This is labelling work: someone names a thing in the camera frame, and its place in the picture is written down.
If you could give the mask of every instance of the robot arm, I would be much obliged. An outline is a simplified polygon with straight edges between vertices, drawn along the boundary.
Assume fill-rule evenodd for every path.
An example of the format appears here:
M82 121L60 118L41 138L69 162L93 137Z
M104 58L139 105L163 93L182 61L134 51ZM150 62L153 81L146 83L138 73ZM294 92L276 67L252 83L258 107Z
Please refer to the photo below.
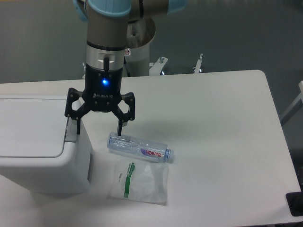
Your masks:
M118 118L118 136L122 127L135 118L135 97L133 93L120 93L127 25L143 17L170 13L185 6L186 0L74 0L78 12L88 17L85 89L83 92L70 88L65 116L77 121L89 111L113 112ZM72 103L83 98L84 104L72 109ZM129 106L123 113L118 104Z

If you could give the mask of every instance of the box lid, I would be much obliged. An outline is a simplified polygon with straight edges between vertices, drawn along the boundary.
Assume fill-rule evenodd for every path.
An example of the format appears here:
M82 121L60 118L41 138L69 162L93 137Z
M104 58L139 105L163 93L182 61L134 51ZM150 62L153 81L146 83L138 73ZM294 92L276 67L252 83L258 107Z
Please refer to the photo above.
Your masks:
M0 157L57 157L67 118L62 96L0 96Z

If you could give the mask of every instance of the gripper logo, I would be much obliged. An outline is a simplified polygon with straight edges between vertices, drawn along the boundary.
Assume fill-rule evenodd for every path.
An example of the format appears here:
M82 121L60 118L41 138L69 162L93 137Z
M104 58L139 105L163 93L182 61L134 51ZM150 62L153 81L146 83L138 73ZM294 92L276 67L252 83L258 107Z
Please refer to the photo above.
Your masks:
M99 95L99 94L94 93L93 98L95 98L95 97L113 98L113 95Z

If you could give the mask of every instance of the light blue joint cap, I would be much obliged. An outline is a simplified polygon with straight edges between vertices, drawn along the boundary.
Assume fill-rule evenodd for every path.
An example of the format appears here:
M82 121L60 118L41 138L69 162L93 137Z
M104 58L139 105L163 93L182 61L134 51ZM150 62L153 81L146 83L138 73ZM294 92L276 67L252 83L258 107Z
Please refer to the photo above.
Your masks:
M167 14L183 10L187 5L187 0L169 0Z
M108 17L123 17L131 11L131 0L88 0L90 7Z
M80 9L80 6L78 4L77 0L72 0L72 2L74 3L74 6L76 8L76 11L78 13L78 16L80 17L80 19L84 22L87 22L87 16L82 12L82 10Z

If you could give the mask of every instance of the blue led light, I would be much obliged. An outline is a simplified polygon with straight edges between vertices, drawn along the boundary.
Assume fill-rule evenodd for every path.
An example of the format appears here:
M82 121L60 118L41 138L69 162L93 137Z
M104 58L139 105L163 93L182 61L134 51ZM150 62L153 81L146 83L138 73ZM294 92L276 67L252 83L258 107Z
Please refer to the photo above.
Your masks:
M103 84L104 86L108 86L108 85L109 85L109 82L108 82L108 80L103 79L103 80L102 80L102 84Z

